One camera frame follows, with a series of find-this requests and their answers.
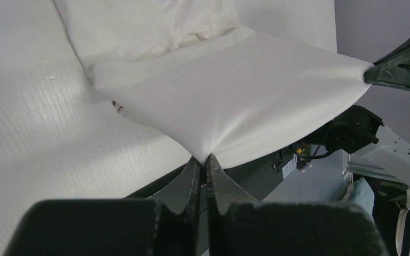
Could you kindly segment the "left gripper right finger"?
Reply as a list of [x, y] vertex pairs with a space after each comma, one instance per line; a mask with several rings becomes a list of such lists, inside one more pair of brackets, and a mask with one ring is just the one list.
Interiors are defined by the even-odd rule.
[[210, 255], [388, 255], [374, 223], [347, 202], [261, 202], [205, 164]]

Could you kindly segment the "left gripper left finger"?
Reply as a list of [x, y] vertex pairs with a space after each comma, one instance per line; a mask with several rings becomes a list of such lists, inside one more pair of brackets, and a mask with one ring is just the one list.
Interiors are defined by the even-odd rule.
[[23, 216], [5, 255], [196, 255], [201, 164], [147, 199], [53, 199]]

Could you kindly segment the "white printed t shirt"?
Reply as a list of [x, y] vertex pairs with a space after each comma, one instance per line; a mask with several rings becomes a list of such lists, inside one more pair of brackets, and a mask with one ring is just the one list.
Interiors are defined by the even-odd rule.
[[369, 88], [366, 61], [243, 26], [233, 1], [56, 1], [94, 88], [200, 163], [244, 164]]

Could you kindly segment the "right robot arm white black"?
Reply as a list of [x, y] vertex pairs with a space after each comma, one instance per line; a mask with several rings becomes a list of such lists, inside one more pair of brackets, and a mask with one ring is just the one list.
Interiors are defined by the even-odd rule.
[[[366, 84], [410, 91], [410, 38], [365, 71]], [[325, 158], [337, 150], [356, 154], [410, 186], [410, 144], [368, 109], [353, 105], [299, 141], [325, 146]]]

